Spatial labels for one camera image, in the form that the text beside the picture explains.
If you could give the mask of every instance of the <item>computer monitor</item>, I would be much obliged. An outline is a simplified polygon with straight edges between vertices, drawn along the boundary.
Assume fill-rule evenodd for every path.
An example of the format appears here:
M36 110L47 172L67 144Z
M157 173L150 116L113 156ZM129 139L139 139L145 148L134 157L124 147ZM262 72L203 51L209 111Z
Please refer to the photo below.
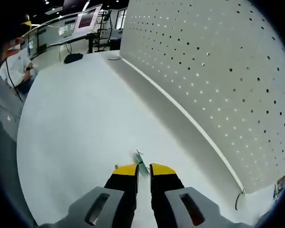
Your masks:
M73 33L93 30L101 7L102 4L89 8L86 11L83 11L78 14Z

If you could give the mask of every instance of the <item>white pegboard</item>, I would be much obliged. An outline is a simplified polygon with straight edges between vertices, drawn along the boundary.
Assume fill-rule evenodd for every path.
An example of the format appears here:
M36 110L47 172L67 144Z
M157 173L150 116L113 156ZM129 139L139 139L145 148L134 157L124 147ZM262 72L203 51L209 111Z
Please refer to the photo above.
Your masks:
M131 0L121 55L172 96L246 193L285 175L285 49L245 0Z

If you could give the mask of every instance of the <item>cable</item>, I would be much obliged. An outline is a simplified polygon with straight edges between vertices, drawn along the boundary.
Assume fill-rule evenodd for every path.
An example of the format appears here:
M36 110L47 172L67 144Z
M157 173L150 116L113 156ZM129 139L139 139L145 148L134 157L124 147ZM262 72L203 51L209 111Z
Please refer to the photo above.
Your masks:
M109 44L109 42L110 42L110 39L111 39L111 35L112 35L112 30L113 30L113 28L112 28L111 12L112 12L112 10L110 10L110 12L109 12L109 19L110 19L110 27L111 27L111 31L110 31L110 35L109 35L108 42L107 42L107 44L104 46L103 51L104 51L104 50L105 50L105 48L108 46L108 44Z
M70 47L71 47L71 51L67 48L67 44L65 44L68 53L71 54L71 53L72 53L72 46L71 46L71 44L69 44L69 45L70 45Z
M237 200L236 200L236 206L235 206L235 207L236 207L236 210L238 210L238 209L237 209L238 198L239 198L239 196L240 196L241 194L243 194L243 193L244 193L244 190L245 190L245 189L243 189L243 190L242 190L242 192L241 192L241 193L240 193L240 194L237 196Z
M16 87L15 87L13 81L12 81L11 78L10 78L10 71L9 71L9 66L8 66L8 61L7 61L7 59L5 60L5 63L6 63L6 68L7 68L7 70L8 70L8 75L9 75L10 82L12 83L12 85L13 85L13 87L14 87L14 90L16 91L16 94L17 94L17 96L19 97L20 101L23 103L23 100L21 99L18 90L16 89Z

